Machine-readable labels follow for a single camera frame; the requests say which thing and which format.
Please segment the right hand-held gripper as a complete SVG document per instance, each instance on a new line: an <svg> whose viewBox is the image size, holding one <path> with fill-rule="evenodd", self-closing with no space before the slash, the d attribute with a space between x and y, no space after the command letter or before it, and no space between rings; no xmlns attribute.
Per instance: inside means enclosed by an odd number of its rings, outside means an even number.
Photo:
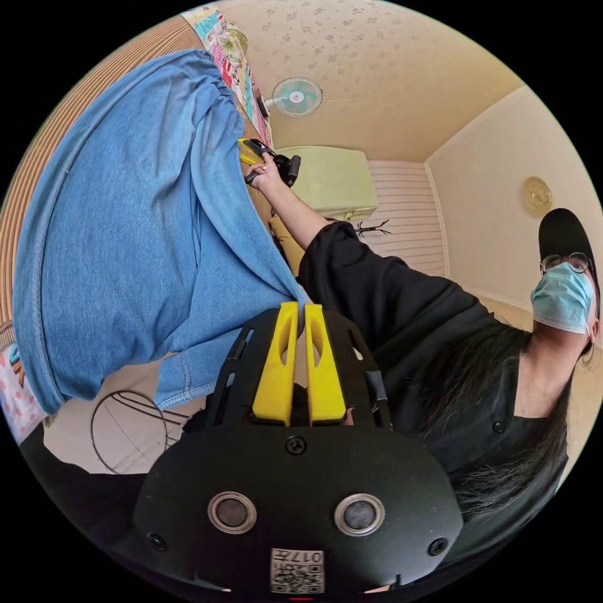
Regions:
<svg viewBox="0 0 603 603"><path fill-rule="evenodd" d="M281 180L288 184L288 157L277 154L259 139L238 139L241 162L248 166L259 163L265 153L269 154L276 164Z"/></svg>

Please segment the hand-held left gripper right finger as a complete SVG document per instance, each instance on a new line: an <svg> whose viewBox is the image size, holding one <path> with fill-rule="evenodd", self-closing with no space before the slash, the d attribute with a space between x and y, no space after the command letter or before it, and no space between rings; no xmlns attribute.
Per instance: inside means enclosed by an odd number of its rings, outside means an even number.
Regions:
<svg viewBox="0 0 603 603"><path fill-rule="evenodd" d="M307 395L312 423L342 421L347 408L327 324L320 305L305 305Z"/></svg>

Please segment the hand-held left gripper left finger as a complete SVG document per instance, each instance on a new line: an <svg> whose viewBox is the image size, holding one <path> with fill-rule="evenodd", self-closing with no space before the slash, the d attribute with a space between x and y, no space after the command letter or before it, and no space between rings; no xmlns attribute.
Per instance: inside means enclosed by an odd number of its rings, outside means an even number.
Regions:
<svg viewBox="0 0 603 603"><path fill-rule="evenodd" d="M283 303L278 311L252 411L259 421L289 422L295 377L299 309Z"/></svg>

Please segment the person's right hand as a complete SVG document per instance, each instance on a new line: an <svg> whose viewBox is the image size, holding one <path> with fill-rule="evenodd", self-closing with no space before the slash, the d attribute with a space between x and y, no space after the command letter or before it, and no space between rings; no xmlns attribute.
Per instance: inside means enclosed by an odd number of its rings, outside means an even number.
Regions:
<svg viewBox="0 0 603 603"><path fill-rule="evenodd" d="M273 161L269 161L270 158L268 156L264 159L263 163L250 166L245 178L249 186L259 190L261 193L271 193L285 187L276 164Z"/></svg>

